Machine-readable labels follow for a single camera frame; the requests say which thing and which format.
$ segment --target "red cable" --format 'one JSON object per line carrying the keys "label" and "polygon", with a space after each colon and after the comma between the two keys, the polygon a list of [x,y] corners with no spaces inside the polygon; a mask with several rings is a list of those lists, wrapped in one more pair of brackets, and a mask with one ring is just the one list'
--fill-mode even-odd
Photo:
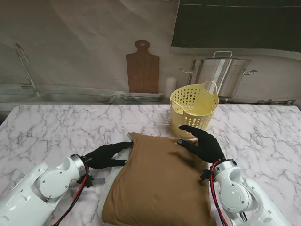
{"label": "red cable", "polygon": [[[80,184],[80,187],[79,187],[79,189],[78,189],[78,191],[76,192],[76,195],[74,196],[74,198],[73,198],[73,201],[72,201],[72,203],[71,203],[71,205],[73,205],[73,203],[74,203],[74,201],[77,199],[77,197],[78,197],[78,195],[79,195],[79,193],[80,193],[80,191],[82,190],[82,188],[83,188],[83,186],[85,185],[85,181],[86,181],[86,179],[87,179],[87,174],[88,174],[88,172],[89,172],[89,166],[88,165],[86,165],[86,175],[85,175],[85,177],[84,177],[84,179],[83,179],[83,182]],[[65,217],[66,215],[68,214],[68,210],[53,224],[53,225],[59,225],[59,223],[61,222],[61,218],[62,217]]]}
{"label": "red cable", "polygon": [[217,211],[219,212],[220,216],[222,217],[222,220],[224,221],[224,224],[225,224],[226,226],[229,226],[228,223],[226,222],[225,217],[224,217],[223,214],[222,214],[222,211],[221,211],[219,205],[218,205],[217,198],[216,198],[216,194],[215,194],[215,188],[214,188],[214,184],[213,184],[213,183],[214,183],[214,182],[213,182],[213,170],[214,170],[215,166],[216,166],[218,163],[219,163],[219,161],[216,161],[216,162],[212,165],[212,168],[211,168],[211,175],[210,175],[210,188],[211,188],[211,194],[212,194],[212,196],[213,196],[214,202],[215,202],[216,205],[217,205]]}

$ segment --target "dark panel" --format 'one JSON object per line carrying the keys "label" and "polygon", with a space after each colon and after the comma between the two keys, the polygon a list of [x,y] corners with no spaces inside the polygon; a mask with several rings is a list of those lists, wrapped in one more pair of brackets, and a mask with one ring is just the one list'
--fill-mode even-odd
{"label": "dark panel", "polygon": [[181,4],[172,46],[267,48],[301,52],[300,27],[301,7],[221,7]]}
{"label": "dark panel", "polygon": [[299,0],[181,0],[180,4],[282,7],[282,6],[301,6],[301,1]]}

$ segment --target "wooden cutting board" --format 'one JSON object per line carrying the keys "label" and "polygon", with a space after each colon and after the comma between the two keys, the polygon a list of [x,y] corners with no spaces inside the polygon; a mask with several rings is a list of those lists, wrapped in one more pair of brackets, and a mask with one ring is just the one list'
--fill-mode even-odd
{"label": "wooden cutting board", "polygon": [[150,54],[148,41],[135,42],[138,51],[127,54],[127,78],[130,93],[158,93],[160,57]]}

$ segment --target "stainless steel pot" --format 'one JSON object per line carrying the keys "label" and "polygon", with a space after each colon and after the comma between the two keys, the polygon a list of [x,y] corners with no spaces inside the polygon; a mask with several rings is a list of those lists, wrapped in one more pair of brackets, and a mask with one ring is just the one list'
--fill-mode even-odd
{"label": "stainless steel pot", "polygon": [[[215,57],[217,53],[230,53],[230,57]],[[234,97],[240,81],[244,75],[250,75],[257,72],[251,70],[246,72],[246,68],[251,60],[241,60],[232,58],[231,51],[217,51],[212,58],[203,60],[193,60],[191,71],[189,73],[187,84],[191,84],[193,74],[198,67],[195,75],[194,84],[201,84],[205,81],[214,81],[216,83],[220,98]]]}

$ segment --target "cutting board handle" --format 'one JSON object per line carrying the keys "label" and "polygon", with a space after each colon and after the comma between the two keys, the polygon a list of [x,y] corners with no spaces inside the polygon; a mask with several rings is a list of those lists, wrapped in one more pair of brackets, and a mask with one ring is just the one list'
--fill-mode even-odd
{"label": "cutting board handle", "polygon": [[138,52],[139,51],[147,52],[147,49],[151,46],[151,44],[146,40],[138,40],[137,42],[135,42],[135,46],[137,47]]}

